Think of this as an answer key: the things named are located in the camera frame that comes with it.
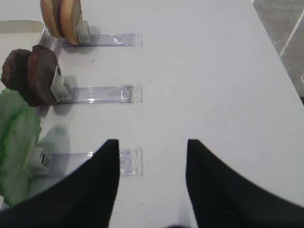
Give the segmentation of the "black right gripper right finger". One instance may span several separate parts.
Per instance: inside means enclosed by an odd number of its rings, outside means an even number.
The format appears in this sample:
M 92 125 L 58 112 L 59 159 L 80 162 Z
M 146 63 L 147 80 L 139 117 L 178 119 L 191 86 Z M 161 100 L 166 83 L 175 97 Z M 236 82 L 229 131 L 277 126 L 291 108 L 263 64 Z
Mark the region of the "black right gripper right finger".
M 188 140 L 186 185 L 200 228 L 304 226 L 302 207 L 248 181 L 199 140 Z

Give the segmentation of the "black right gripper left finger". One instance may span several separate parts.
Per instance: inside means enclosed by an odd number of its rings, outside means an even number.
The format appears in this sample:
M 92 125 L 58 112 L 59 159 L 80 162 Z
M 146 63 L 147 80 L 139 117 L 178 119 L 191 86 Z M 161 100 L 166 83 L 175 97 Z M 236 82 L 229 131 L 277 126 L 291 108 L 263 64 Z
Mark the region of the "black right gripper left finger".
M 53 187 L 0 213 L 2 228 L 107 228 L 120 179 L 118 140 Z

